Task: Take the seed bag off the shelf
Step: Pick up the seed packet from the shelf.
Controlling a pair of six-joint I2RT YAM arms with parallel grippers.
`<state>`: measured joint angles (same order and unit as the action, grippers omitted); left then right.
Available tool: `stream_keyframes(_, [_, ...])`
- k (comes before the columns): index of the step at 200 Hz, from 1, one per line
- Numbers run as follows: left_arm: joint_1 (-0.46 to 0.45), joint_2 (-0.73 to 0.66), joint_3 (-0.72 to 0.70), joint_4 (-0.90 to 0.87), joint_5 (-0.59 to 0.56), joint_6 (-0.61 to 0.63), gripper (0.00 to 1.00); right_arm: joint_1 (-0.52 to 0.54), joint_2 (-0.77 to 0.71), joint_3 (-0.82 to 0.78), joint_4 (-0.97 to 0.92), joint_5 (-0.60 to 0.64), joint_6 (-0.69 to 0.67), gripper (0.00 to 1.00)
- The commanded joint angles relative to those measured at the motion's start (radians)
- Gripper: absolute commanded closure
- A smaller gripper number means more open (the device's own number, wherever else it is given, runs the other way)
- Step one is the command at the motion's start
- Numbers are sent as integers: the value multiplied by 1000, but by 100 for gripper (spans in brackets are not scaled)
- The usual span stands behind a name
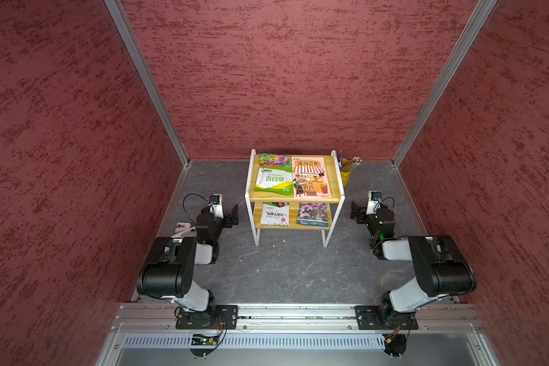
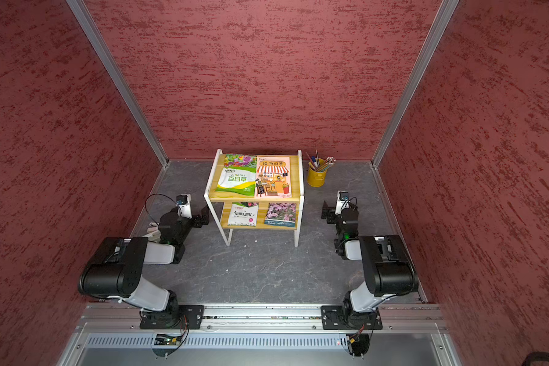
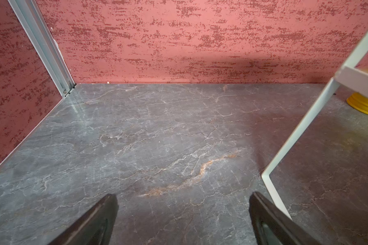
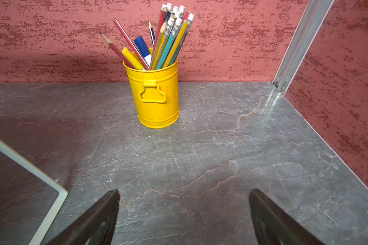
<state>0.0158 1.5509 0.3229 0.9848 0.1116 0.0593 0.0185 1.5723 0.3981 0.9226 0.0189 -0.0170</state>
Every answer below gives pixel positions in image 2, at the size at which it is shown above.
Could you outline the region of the orange shop picture book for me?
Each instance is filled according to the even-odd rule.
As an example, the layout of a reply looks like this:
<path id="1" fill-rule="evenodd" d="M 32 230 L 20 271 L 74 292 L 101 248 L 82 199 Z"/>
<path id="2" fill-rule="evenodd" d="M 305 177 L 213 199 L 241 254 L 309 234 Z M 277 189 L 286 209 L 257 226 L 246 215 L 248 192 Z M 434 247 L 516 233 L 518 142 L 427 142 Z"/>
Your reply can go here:
<path id="1" fill-rule="evenodd" d="M 290 198 L 291 158 L 289 156 L 257 157 L 257 198 Z"/>

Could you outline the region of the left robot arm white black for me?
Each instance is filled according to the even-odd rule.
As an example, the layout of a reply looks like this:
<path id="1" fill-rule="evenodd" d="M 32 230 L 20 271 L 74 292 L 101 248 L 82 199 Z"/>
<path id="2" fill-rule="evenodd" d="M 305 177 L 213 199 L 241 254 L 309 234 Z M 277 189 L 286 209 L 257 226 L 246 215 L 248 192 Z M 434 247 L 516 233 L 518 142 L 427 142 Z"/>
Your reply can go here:
<path id="1" fill-rule="evenodd" d="M 140 310 L 142 329 L 187 326 L 174 291 L 143 277 L 145 265 L 178 265 L 185 240 L 194 228 L 209 224 L 210 210 L 186 217 L 180 207 L 161 216 L 152 233 L 131 238 L 107 237 L 85 265 L 78 291 L 99 300 L 119 300 Z"/>

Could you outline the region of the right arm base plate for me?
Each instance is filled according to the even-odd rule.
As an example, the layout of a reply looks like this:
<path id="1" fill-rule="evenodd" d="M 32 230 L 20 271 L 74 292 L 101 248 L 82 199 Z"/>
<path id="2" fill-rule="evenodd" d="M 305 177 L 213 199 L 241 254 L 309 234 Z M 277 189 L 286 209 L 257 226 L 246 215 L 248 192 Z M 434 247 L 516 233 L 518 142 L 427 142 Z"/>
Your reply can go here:
<path id="1" fill-rule="evenodd" d="M 381 330 L 383 323 L 377 310 L 358 313 L 344 306 L 321 306 L 321 319 L 325 330 Z"/>

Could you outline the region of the green white seed bag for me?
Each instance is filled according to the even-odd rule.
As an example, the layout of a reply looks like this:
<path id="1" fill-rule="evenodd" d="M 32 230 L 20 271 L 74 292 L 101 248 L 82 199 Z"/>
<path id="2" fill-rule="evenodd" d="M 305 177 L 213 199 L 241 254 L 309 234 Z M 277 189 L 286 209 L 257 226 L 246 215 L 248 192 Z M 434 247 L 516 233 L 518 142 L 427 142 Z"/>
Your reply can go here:
<path id="1" fill-rule="evenodd" d="M 229 192 L 247 197 L 256 194 L 257 156 L 226 154 L 217 180 L 217 192 Z"/>

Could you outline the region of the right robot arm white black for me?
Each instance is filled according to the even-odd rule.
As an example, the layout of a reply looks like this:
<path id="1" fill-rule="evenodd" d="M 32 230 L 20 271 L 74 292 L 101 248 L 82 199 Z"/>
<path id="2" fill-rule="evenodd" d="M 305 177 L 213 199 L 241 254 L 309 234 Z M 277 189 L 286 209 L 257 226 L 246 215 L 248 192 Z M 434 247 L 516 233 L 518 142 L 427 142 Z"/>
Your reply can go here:
<path id="1" fill-rule="evenodd" d="M 359 211 L 350 202 L 335 207 L 323 203 L 321 218 L 335 226 L 335 253 L 361 262 L 364 280 L 346 293 L 339 320 L 354 329 L 372 324 L 386 301 L 418 291 L 419 279 L 398 235 L 363 236 L 358 232 Z"/>

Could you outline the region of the pink flower seed bag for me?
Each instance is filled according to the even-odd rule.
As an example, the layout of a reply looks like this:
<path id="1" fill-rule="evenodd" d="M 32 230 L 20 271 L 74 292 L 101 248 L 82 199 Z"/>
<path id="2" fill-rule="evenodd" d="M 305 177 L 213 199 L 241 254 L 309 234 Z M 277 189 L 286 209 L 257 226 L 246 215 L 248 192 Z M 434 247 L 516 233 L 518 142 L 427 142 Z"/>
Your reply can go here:
<path id="1" fill-rule="evenodd" d="M 265 216 L 265 225 L 274 227 L 295 227 L 297 205 L 288 202 L 270 203 Z"/>

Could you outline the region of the white sunflower seed bag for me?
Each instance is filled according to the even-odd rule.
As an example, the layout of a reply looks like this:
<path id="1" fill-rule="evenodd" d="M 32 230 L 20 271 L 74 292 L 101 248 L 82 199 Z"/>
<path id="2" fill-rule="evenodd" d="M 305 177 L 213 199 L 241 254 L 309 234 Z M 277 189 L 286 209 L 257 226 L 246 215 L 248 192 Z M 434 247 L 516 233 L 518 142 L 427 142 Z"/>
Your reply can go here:
<path id="1" fill-rule="evenodd" d="M 259 213 L 256 202 L 234 202 L 228 217 L 229 226 L 255 227 Z"/>

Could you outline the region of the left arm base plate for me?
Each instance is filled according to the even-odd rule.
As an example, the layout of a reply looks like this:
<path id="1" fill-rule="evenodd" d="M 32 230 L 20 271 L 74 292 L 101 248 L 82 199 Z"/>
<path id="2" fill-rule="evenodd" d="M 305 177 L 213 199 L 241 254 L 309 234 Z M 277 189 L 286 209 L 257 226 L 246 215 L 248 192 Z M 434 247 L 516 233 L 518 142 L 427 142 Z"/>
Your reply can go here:
<path id="1" fill-rule="evenodd" d="M 197 330 L 204 316 L 203 305 L 180 305 L 162 312 L 141 311 L 140 329 L 145 330 Z"/>

